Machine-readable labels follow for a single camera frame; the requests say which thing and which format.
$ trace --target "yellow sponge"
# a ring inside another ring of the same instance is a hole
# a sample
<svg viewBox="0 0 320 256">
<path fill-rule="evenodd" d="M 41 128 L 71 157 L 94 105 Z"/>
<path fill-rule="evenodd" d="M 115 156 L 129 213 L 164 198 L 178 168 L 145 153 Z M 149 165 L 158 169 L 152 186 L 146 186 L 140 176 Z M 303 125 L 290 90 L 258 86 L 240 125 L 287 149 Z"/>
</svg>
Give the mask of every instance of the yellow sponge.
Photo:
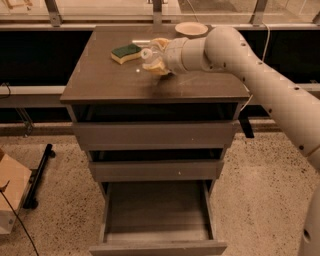
<svg viewBox="0 0 320 256">
<path fill-rule="evenodd" d="M 129 44 L 111 51 L 111 58 L 120 65 L 129 60 L 138 59 L 141 57 L 141 48 L 135 44 Z"/>
</svg>

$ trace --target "black cable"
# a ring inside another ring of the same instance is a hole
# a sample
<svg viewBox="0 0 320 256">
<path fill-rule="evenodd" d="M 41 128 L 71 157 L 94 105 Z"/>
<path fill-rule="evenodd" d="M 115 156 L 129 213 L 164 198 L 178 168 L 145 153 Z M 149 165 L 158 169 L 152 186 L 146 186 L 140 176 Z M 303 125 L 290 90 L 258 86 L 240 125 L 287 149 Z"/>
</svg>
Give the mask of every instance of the black cable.
<svg viewBox="0 0 320 256">
<path fill-rule="evenodd" d="M 23 222 L 21 221 L 21 219 L 19 218 L 18 214 L 17 214 L 17 213 L 15 212 L 15 210 L 13 209 L 13 207 L 12 207 L 12 205 L 10 204 L 9 200 L 7 199 L 7 197 L 3 194 L 2 191 L 0 191 L 0 193 L 2 194 L 3 198 L 7 201 L 8 205 L 10 206 L 10 208 L 11 208 L 12 212 L 14 213 L 14 215 L 17 217 L 17 219 L 18 219 L 19 222 L 21 223 L 24 231 L 26 232 L 26 234 L 27 234 L 27 236 L 28 236 L 28 238 L 29 238 L 32 246 L 33 246 L 33 249 L 34 249 L 35 253 L 37 254 L 37 256 L 39 256 L 39 253 L 38 253 L 38 251 L 37 251 L 37 248 L 36 248 L 36 246 L 34 245 L 34 242 L 33 242 L 32 238 L 31 238 L 31 236 L 29 235 L 26 227 L 23 225 Z"/>
<path fill-rule="evenodd" d="M 9 97 L 11 96 L 11 89 L 10 89 L 10 87 L 9 87 L 10 84 L 9 84 L 9 83 L 3 83 L 2 85 L 7 86 L 7 88 L 8 88 L 8 94 L 5 95 L 5 96 L 0 97 L 0 100 L 1 100 L 1 99 L 9 98 Z"/>
</svg>

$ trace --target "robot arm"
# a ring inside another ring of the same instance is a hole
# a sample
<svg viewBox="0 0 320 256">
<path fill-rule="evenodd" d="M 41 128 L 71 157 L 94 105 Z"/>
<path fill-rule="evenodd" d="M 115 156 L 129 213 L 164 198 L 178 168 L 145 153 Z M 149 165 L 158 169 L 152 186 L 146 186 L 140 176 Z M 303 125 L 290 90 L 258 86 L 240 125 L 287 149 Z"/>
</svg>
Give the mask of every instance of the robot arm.
<svg viewBox="0 0 320 256">
<path fill-rule="evenodd" d="M 164 62 L 174 74 L 220 68 L 238 77 L 320 172 L 320 101 L 263 63 L 236 29 L 221 26 L 206 38 L 175 39 Z"/>
</svg>

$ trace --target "black stand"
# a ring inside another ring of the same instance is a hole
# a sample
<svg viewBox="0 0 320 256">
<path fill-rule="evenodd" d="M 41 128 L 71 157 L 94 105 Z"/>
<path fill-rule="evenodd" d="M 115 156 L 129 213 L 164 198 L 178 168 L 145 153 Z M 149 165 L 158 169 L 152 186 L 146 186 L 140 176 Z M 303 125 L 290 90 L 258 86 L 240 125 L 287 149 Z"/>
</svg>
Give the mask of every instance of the black stand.
<svg viewBox="0 0 320 256">
<path fill-rule="evenodd" d="M 30 208 L 36 209 L 39 204 L 37 199 L 35 198 L 35 194 L 36 194 L 36 191 L 39 186 L 44 168 L 47 164 L 49 157 L 55 157 L 55 152 L 52 150 L 51 144 L 47 145 L 47 147 L 43 153 L 43 156 L 40 161 L 38 169 L 35 170 L 35 173 L 31 176 L 30 182 L 32 183 L 32 185 L 30 187 L 29 193 L 28 193 L 26 200 L 24 202 L 24 205 L 23 205 L 24 209 L 30 209 Z"/>
<path fill-rule="evenodd" d="M 247 108 L 244 108 L 240 112 L 238 120 L 240 122 L 240 125 L 242 127 L 242 130 L 243 130 L 244 134 L 246 135 L 246 138 L 253 139 L 254 138 L 254 134 L 253 134 L 253 130 L 252 130 L 251 124 L 249 122 Z"/>
</svg>

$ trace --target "white bowl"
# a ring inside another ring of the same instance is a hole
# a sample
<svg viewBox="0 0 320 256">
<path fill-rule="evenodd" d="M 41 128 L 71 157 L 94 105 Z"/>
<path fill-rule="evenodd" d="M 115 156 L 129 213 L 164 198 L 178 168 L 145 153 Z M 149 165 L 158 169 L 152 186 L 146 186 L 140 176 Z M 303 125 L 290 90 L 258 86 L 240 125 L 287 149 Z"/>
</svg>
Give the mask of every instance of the white bowl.
<svg viewBox="0 0 320 256">
<path fill-rule="evenodd" d="M 207 33 L 208 27 L 198 22 L 182 22 L 176 25 L 176 31 L 187 36 L 199 36 Z"/>
</svg>

